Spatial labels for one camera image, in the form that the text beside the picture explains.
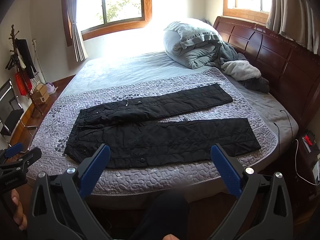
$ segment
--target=metal chair frame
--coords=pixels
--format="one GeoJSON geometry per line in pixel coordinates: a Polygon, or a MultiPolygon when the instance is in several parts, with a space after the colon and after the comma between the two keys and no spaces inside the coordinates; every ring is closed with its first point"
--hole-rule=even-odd
{"type": "MultiPolygon", "coordinates": [[[[7,81],[6,83],[4,83],[4,85],[0,88],[0,91],[2,91],[8,84],[10,84],[10,87],[9,87],[9,88],[7,89],[7,91],[1,96],[0,102],[1,102],[1,100],[5,97],[5,95],[6,95],[8,92],[10,92],[10,90],[12,90],[13,98],[9,100],[9,104],[10,104],[11,108],[12,108],[13,110],[15,110],[15,109],[13,108],[13,105],[12,105],[12,102],[15,100],[15,101],[17,102],[18,106],[20,107],[20,109],[22,109],[22,110],[24,111],[23,107],[21,106],[21,104],[20,104],[20,103],[18,102],[18,100],[17,100],[18,96],[14,93],[11,79],[8,79],[8,81],[7,81]]],[[[27,150],[26,150],[25,152],[22,152],[22,153],[26,153],[26,152],[28,152],[28,151],[30,150],[30,146],[31,146],[33,137],[34,137],[34,135],[36,134],[36,131],[38,130],[38,127],[37,127],[36,125],[26,126],[26,125],[22,122],[21,118],[19,118],[19,121],[20,121],[20,123],[23,125],[23,127],[28,130],[28,133],[29,133],[29,134],[31,135],[31,137],[32,137],[31,140],[30,140],[30,143],[29,143],[29,145],[28,145],[27,150]],[[36,129],[36,130],[35,130],[35,132],[34,132],[33,134],[31,134],[31,133],[29,132],[29,129],[36,129]]],[[[4,128],[8,131],[8,133],[9,133],[10,136],[11,136],[12,133],[11,133],[11,131],[8,129],[8,127],[5,125],[4,120],[2,120],[1,116],[0,116],[0,123],[2,123],[2,125],[4,126],[4,128]]],[[[10,144],[10,142],[8,142],[8,140],[6,139],[6,137],[5,137],[3,134],[1,134],[1,135],[2,135],[2,137],[5,139],[5,141],[6,141],[7,144],[9,145],[9,147],[11,147],[11,144],[10,144]]]]}

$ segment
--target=chair seat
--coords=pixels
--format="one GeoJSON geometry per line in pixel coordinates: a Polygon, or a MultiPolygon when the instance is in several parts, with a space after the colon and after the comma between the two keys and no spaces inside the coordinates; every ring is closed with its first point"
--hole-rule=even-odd
{"type": "Polygon", "coordinates": [[[10,112],[7,119],[4,121],[4,124],[7,126],[9,131],[5,127],[2,127],[1,134],[6,136],[11,136],[14,128],[16,127],[17,123],[19,122],[20,117],[22,116],[24,110],[17,109],[10,112]]]}

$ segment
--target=gray curtain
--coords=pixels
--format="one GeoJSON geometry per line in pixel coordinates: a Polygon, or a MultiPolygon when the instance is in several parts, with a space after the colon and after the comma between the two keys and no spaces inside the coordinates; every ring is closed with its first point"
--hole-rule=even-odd
{"type": "Polygon", "coordinates": [[[306,0],[272,0],[266,27],[318,54],[320,23],[306,0]]]}
{"type": "Polygon", "coordinates": [[[82,34],[77,28],[77,1],[78,0],[66,0],[68,16],[71,22],[71,37],[75,53],[76,61],[83,61],[88,57],[88,54],[84,47],[82,34]]]}

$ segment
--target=wooden headboard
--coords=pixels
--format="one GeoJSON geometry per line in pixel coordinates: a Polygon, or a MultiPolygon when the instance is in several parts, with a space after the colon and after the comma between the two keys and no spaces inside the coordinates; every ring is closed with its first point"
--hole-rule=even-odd
{"type": "Polygon", "coordinates": [[[213,27],[269,80],[270,93],[303,131],[320,106],[320,56],[260,24],[217,17],[213,27]]]}

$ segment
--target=red bag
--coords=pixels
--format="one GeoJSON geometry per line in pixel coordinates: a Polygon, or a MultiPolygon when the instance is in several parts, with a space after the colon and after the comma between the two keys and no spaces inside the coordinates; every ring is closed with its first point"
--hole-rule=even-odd
{"type": "MultiPolygon", "coordinates": [[[[24,80],[26,81],[26,84],[28,86],[28,89],[30,91],[32,89],[31,81],[30,81],[29,77],[25,73],[23,73],[23,76],[24,76],[24,80]]],[[[17,86],[19,88],[20,94],[22,96],[25,96],[28,92],[26,91],[25,86],[23,84],[24,82],[23,82],[23,77],[21,75],[21,72],[15,73],[14,77],[16,79],[17,86]]]]}

